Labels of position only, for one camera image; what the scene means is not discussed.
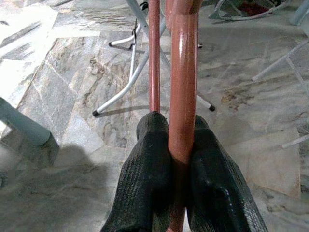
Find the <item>chair leg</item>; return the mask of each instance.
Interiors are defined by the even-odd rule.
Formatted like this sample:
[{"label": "chair leg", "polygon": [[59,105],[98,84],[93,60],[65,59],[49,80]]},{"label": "chair leg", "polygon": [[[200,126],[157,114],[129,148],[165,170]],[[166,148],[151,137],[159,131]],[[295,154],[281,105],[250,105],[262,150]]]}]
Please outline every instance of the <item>chair leg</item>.
[{"label": "chair leg", "polygon": [[3,98],[0,98],[0,120],[12,124],[35,145],[45,144],[50,137],[49,130],[20,113]]}]

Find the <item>marble floor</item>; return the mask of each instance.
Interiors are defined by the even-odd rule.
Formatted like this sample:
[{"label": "marble floor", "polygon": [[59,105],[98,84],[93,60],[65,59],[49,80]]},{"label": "marble floor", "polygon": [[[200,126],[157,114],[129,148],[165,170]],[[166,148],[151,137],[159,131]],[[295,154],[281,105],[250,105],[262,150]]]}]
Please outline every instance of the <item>marble floor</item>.
[{"label": "marble floor", "polygon": [[[309,230],[309,45],[289,25],[300,5],[252,21],[199,15],[198,94],[203,116],[239,165],[269,231]],[[131,52],[108,43],[131,35],[124,0],[0,1],[0,96],[52,132],[42,146],[0,122],[0,231],[98,231],[111,210],[122,164],[148,112],[148,64],[134,88],[102,117],[92,111],[128,82]],[[141,33],[137,61],[148,46]],[[161,45],[170,56],[170,37]],[[161,66],[161,112],[169,118],[170,75]],[[187,223],[184,231],[189,231]]]}]

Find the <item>white metal leg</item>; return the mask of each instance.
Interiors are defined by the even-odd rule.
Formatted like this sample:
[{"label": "white metal leg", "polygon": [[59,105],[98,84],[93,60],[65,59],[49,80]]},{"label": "white metal leg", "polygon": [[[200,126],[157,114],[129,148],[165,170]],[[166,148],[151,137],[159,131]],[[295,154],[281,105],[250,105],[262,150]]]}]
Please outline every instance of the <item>white metal leg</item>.
[{"label": "white metal leg", "polygon": [[[165,28],[166,28],[165,20],[163,20],[160,24],[160,36],[163,34]],[[147,48],[142,57],[141,63],[137,66],[136,70],[134,71],[132,76],[129,78],[129,83],[126,85],[126,87],[122,89],[119,93],[117,93],[115,96],[113,96],[111,99],[109,99],[107,102],[105,102],[97,110],[95,110],[92,113],[93,116],[95,117],[99,116],[107,107],[114,104],[118,99],[120,99],[127,92],[130,91],[130,89],[133,87],[134,83],[136,82],[139,74],[141,73],[142,69],[144,68],[145,64],[147,63],[148,57],[149,57],[149,49]]]},{"label": "white metal leg", "polygon": [[12,126],[25,134],[35,145],[46,143],[50,137],[49,130],[24,116],[3,98],[0,98],[0,120],[4,123],[12,124]]},{"label": "white metal leg", "polygon": [[265,68],[263,71],[261,71],[258,75],[254,76],[252,78],[253,81],[257,81],[259,80],[265,73],[267,73],[268,71],[270,71],[272,68],[274,68],[277,64],[279,64],[281,61],[287,59],[291,54],[293,54],[295,51],[297,51],[299,48],[303,47],[304,45],[306,45],[309,42],[309,40],[304,40],[303,42],[301,42],[299,45],[297,45],[295,48],[293,48],[291,51],[289,51],[287,54],[285,54],[283,57],[281,57],[280,59],[278,59],[277,61],[275,61],[274,63],[272,63],[271,65],[269,65],[267,68]]},{"label": "white metal leg", "polygon": [[[132,36],[118,40],[118,41],[113,41],[110,42],[110,46],[115,46],[119,44],[124,44],[130,41],[136,40],[137,34],[140,32],[141,29],[144,30],[146,36],[149,36],[149,28],[148,24],[146,22],[145,16],[143,12],[140,9],[140,6],[137,4],[135,0],[126,0],[128,5],[131,7],[132,11],[136,15],[139,24],[135,29],[135,33],[133,33]],[[166,28],[165,24],[165,19],[163,18],[160,23],[160,36],[163,34],[164,30]],[[140,72],[142,71],[143,67],[145,66],[148,57],[149,57],[149,49],[147,49],[142,57],[141,63],[137,66],[136,70],[134,70],[135,66],[135,54],[136,54],[136,41],[134,41],[133,46],[132,46],[132,57],[131,57],[131,65],[130,65],[130,76],[129,76],[129,83],[125,86],[124,89],[122,89],[119,93],[117,93],[115,96],[113,96],[111,99],[109,99],[107,102],[105,102],[102,106],[100,106],[98,109],[96,109],[92,114],[93,116],[99,116],[106,108],[108,108],[110,105],[114,104],[118,99],[123,97],[128,91],[131,90],[133,85],[135,84]],[[160,56],[167,68],[170,69],[170,62],[165,56],[164,52],[160,48]],[[215,107],[211,105],[209,102],[206,100],[202,99],[200,96],[197,95],[197,100],[200,101],[205,107],[207,107],[209,110],[214,111]]]},{"label": "white metal leg", "polygon": [[306,141],[306,140],[308,140],[308,139],[309,139],[309,134],[306,134],[306,135],[304,135],[304,136],[302,136],[302,137],[299,137],[298,139],[295,139],[295,140],[293,140],[293,141],[291,141],[291,142],[289,142],[289,143],[283,144],[283,145],[282,145],[282,148],[286,149],[286,148],[288,148],[288,147],[290,147],[290,146],[299,144],[299,143],[301,143],[301,142],[303,142],[303,141]]}]

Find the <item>red metal pole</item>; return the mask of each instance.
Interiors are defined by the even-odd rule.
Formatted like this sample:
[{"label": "red metal pole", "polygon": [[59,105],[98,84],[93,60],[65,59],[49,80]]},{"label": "red metal pole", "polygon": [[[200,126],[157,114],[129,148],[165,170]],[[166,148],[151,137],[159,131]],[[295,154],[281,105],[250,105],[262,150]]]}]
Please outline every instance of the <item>red metal pole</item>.
[{"label": "red metal pole", "polygon": [[182,232],[197,90],[198,11],[202,0],[174,1],[171,26],[169,151],[175,173],[175,202],[168,232]]},{"label": "red metal pole", "polygon": [[160,0],[149,0],[149,105],[160,112]]}]

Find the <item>white metal stand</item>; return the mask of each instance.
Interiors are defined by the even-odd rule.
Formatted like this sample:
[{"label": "white metal stand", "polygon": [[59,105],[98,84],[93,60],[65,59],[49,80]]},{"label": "white metal stand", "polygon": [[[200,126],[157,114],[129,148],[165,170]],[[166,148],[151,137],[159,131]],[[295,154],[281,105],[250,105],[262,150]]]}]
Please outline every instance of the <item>white metal stand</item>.
[{"label": "white metal stand", "polygon": [[[113,41],[110,42],[110,46],[115,46],[119,44],[124,44],[128,43],[130,41],[133,41],[133,44],[131,45],[130,48],[132,48],[132,56],[131,56],[131,65],[130,65],[130,76],[129,76],[129,82],[128,84],[116,95],[114,95],[111,99],[109,99],[107,102],[105,102],[102,106],[100,106],[98,109],[96,109],[92,114],[95,117],[98,117],[105,109],[107,109],[110,105],[114,104],[118,99],[123,97],[127,92],[129,92],[132,87],[134,86],[139,74],[141,73],[142,69],[144,68],[145,64],[147,63],[148,57],[149,57],[149,48],[146,49],[141,62],[138,64],[137,68],[134,69],[135,67],[135,54],[136,54],[136,37],[143,29],[145,35],[148,37],[149,36],[149,28],[148,24],[145,19],[145,15],[140,9],[140,6],[136,2],[136,0],[126,0],[128,3],[129,7],[132,9],[133,13],[135,14],[137,20],[138,20],[138,25],[137,27],[133,30],[133,33],[130,37],[118,40],[118,41]],[[160,37],[162,36],[164,30],[166,28],[165,25],[165,19],[163,18],[160,23]],[[165,56],[162,48],[160,48],[160,56],[165,65],[170,69],[170,62]],[[205,107],[207,107],[209,110],[214,111],[215,107],[211,105],[209,102],[205,101],[202,99],[200,96],[197,96],[197,100],[200,101]]]},{"label": "white metal stand", "polygon": [[12,124],[35,145],[43,145],[50,137],[49,130],[24,116],[3,98],[0,98],[0,120],[6,124]]}]

